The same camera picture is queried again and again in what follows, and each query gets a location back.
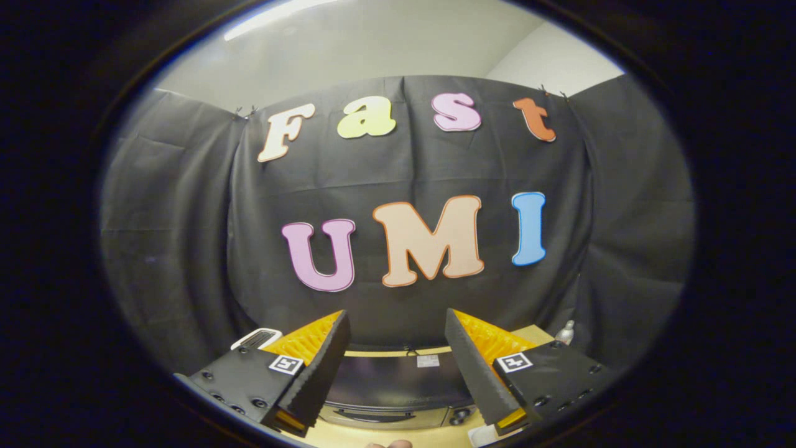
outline foam letter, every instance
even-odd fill
[[[464,93],[440,93],[431,100],[431,106],[437,111],[434,123],[445,132],[473,131],[481,126],[481,116],[467,107],[474,104],[475,101]]]
[[[315,105],[304,104],[289,111],[274,114],[268,118],[271,126],[265,138],[265,146],[257,155],[258,162],[278,159],[287,154],[287,145],[284,144],[285,136],[292,142],[299,136],[301,130],[301,117],[310,118],[315,114]]]
[[[346,114],[338,124],[338,134],[344,139],[355,139],[365,134],[383,136],[395,129],[396,121],[390,118],[392,104],[383,96],[366,96],[348,103]]]
[[[542,248],[542,206],[541,193],[517,193],[511,198],[511,206],[520,212],[520,248],[511,262],[517,266],[527,266],[544,258]]]
[[[333,275],[319,273],[312,261],[310,237],[314,233],[312,225],[306,222],[293,222],[282,228],[291,251],[293,270],[298,279],[312,289],[336,293],[353,283],[353,256],[351,255],[351,233],[357,228],[350,219],[332,219],[321,226],[324,234],[332,239],[334,263],[337,272]]]
[[[540,108],[530,98],[514,101],[514,107],[522,111],[525,118],[525,125],[534,137],[545,142],[552,142],[556,139],[556,133],[552,129],[544,126],[543,116],[547,116],[547,111]]]
[[[376,207],[373,219],[384,226],[387,236],[389,272],[381,279],[384,286],[407,286],[417,280],[417,273],[409,270],[409,255],[428,280],[437,276],[446,251],[445,277],[465,277],[483,271],[475,229],[475,215],[480,208],[481,199],[477,196],[448,199],[432,233],[408,202]]]

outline white ceiling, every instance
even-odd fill
[[[338,0],[231,41],[223,29],[176,60],[157,87],[248,112],[370,77],[486,77],[543,23],[501,0]]]

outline table surface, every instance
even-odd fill
[[[546,344],[553,340],[552,336],[536,325],[530,325],[511,332],[528,342],[536,345]],[[420,355],[433,355],[435,353],[449,352],[450,347],[426,348],[418,350]],[[353,352],[348,351],[346,356],[406,356],[406,352]],[[318,448],[365,448],[369,443],[389,445],[393,440],[405,439],[412,442],[414,448],[451,448],[470,447],[467,431],[484,426],[484,419],[478,410],[461,426],[442,426],[425,430],[364,430],[349,426],[334,425],[321,419],[310,428],[305,438],[295,438]]]

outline bolt hole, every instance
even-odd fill
[[[539,397],[539,398],[533,400],[533,406],[536,406],[536,407],[544,406],[549,401],[550,401],[550,397]]]

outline white label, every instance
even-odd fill
[[[531,363],[531,361],[529,361],[528,358],[522,354],[522,352],[503,356],[502,358],[497,358],[497,361],[497,363],[500,364],[500,367],[502,367],[503,371],[506,373],[533,366],[533,363]]]
[[[300,360],[299,358],[279,355],[279,358],[275,359],[274,362],[268,367],[271,370],[281,371],[282,373],[287,373],[288,375],[295,375],[295,373],[299,371],[299,367],[301,367],[303,364],[304,361]]]
[[[439,356],[437,355],[418,356],[417,367],[439,367]]]

